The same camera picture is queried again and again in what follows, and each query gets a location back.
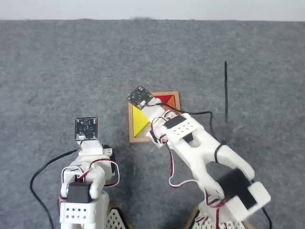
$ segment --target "gray carpet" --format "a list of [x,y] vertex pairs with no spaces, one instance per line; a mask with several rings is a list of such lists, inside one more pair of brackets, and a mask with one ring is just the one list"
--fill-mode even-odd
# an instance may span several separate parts
[[[122,181],[108,188],[135,229],[177,229],[203,199],[195,184],[172,189],[169,155],[128,143],[125,98],[137,86],[178,90],[182,108],[211,110],[222,136],[224,61],[229,75],[229,145],[270,192],[274,228],[304,220],[305,23],[239,21],[1,21],[0,228],[48,228],[29,191],[32,174],[74,149],[74,118],[99,117],[99,140],[114,147]],[[197,116],[208,129],[208,117]],[[58,227],[60,171],[34,188]],[[174,182],[191,177],[177,157]],[[214,176],[223,169],[210,166]],[[262,212],[250,220],[268,228]]]

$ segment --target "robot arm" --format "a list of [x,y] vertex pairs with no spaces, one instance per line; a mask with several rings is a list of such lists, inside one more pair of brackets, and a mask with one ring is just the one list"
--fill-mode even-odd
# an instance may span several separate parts
[[[157,147],[167,144],[190,168],[201,191],[207,193],[201,210],[208,212],[210,218],[215,216],[216,209],[208,202],[215,199],[218,209],[222,209],[219,215],[222,221],[242,221],[270,201],[270,195],[260,182],[251,184],[252,167],[230,147],[208,134],[189,114],[166,112],[158,105],[161,101],[140,86],[127,100],[151,121],[153,130],[146,136]],[[215,181],[206,170],[210,162],[228,166],[232,171]]]
[[105,229],[109,196],[103,187],[117,164],[111,160],[112,149],[97,140],[96,117],[77,119],[75,137],[81,150],[61,172],[61,229]]

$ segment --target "red wire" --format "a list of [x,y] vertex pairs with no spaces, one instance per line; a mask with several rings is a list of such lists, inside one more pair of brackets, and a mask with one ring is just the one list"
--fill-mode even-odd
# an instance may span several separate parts
[[208,220],[209,217],[205,218],[205,220],[202,222],[202,225]]
[[216,222],[215,222],[215,229],[219,229],[219,208],[216,209]]

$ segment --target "perforated plate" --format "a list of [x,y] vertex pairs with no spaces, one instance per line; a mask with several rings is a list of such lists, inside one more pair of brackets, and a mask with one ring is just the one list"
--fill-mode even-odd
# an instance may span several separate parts
[[177,138],[183,138],[189,133],[193,132],[198,128],[198,124],[192,119],[186,119],[185,121],[179,123],[178,125],[172,127],[170,131],[176,135]]
[[[198,223],[194,222],[191,229],[214,229],[215,228],[215,222],[211,221],[211,219],[208,220],[202,220]],[[244,225],[241,222],[233,222],[233,221],[227,221],[225,223],[219,224],[219,229],[245,229]]]
[[106,229],[128,229],[124,218],[120,215],[118,209],[112,208],[107,216]]

